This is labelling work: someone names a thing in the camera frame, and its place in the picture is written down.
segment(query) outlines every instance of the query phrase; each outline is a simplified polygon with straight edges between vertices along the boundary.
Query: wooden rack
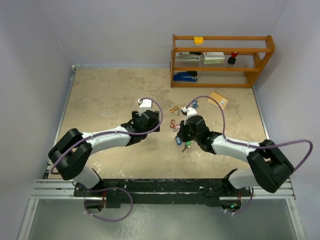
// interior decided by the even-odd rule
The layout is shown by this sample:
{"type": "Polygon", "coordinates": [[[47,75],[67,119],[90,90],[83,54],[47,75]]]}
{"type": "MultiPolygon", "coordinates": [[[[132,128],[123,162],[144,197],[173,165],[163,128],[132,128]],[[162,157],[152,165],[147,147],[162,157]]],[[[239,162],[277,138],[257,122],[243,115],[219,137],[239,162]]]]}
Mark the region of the wooden rack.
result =
{"type": "Polygon", "coordinates": [[[270,35],[268,36],[203,36],[203,46],[186,46],[186,44],[178,44],[178,41],[189,43],[194,40],[194,36],[172,36],[172,50],[170,62],[170,78],[171,87],[238,87],[251,88],[256,82],[257,78],[267,65],[271,56],[276,50],[275,43],[270,35]],[[262,47],[211,47],[215,41],[246,41],[253,43],[259,41],[263,43],[262,47]],[[175,54],[179,52],[223,52],[225,55],[225,62],[222,64],[203,64],[202,60],[198,62],[181,62],[175,61],[175,54]],[[236,57],[235,65],[227,63],[232,52],[239,52],[236,57]],[[265,53],[261,59],[259,53],[265,53]],[[225,72],[244,72],[246,82],[241,84],[226,84],[226,83],[175,83],[174,72],[181,71],[225,71],[225,72]]]}

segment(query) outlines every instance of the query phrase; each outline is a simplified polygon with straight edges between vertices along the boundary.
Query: notebook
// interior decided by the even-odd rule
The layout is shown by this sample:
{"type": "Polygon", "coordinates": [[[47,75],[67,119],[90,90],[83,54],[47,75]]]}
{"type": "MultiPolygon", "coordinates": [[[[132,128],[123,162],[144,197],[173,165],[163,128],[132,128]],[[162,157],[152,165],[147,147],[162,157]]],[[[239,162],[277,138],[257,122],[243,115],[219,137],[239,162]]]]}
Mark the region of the notebook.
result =
{"type": "MultiPolygon", "coordinates": [[[[213,91],[210,94],[210,97],[212,97],[213,99],[215,99],[221,106],[222,109],[225,109],[226,105],[229,102],[229,99],[223,95],[221,95],[220,93],[217,93],[216,91],[213,91]]],[[[215,106],[217,106],[217,104],[212,101],[210,98],[207,99],[207,101],[215,106]]]]}

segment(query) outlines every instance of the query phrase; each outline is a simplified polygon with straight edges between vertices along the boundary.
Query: wall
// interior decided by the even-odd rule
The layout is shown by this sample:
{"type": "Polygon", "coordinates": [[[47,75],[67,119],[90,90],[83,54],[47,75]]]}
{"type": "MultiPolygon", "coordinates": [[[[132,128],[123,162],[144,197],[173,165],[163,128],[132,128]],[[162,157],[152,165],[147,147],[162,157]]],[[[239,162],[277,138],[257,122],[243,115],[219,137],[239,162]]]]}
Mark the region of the wall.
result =
{"type": "Polygon", "coordinates": [[[71,64],[36,0],[0,1],[0,239],[19,235],[70,84],[71,64]]]}
{"type": "Polygon", "coordinates": [[[39,0],[72,64],[169,67],[172,34],[268,35],[288,0],[39,0]]]}
{"type": "MultiPolygon", "coordinates": [[[[272,37],[276,52],[255,85],[270,138],[277,143],[307,138],[314,150],[292,175],[296,203],[308,239],[319,239],[320,200],[320,2],[290,0],[272,37]]],[[[294,165],[307,144],[284,147],[294,165]]]]}

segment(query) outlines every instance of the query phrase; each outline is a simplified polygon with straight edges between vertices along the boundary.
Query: black and red object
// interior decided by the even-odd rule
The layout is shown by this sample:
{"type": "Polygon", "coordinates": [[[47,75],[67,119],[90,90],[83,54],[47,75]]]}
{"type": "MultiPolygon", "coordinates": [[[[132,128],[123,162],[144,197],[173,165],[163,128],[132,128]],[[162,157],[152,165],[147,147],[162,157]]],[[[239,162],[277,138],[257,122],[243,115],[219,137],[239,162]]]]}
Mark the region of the black and red object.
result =
{"type": "Polygon", "coordinates": [[[228,64],[233,65],[236,63],[236,56],[238,56],[239,52],[232,52],[231,57],[228,59],[228,64]]]}

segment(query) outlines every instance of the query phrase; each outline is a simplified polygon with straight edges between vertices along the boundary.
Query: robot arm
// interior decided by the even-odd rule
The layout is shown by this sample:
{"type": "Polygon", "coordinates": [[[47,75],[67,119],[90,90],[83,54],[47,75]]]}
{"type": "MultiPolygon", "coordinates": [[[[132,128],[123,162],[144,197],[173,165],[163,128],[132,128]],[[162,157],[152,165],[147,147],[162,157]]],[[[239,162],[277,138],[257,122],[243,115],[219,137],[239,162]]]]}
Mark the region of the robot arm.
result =
{"type": "Polygon", "coordinates": [[[205,120],[194,108],[183,108],[182,113],[185,115],[185,120],[181,121],[177,133],[182,142],[195,141],[205,152],[230,156],[250,165],[250,169],[235,169],[226,176],[235,189],[260,186],[270,193],[275,193],[294,172],[294,167],[279,148],[249,147],[249,145],[257,147],[274,145],[271,140],[266,139],[258,143],[229,138],[247,146],[234,144],[227,141],[220,132],[210,131],[205,120]]]}
{"type": "Polygon", "coordinates": [[[56,165],[56,169],[64,180],[73,179],[93,190],[103,186],[98,173],[86,166],[88,158],[106,149],[139,143],[147,137],[147,134],[133,135],[132,133],[145,133],[159,124],[159,112],[152,111],[152,101],[144,99],[138,103],[138,111],[132,112],[132,118],[127,123],[101,132],[81,133],[73,128],[57,142],[48,154],[52,163],[55,163],[72,145],[83,141],[56,165]]]}

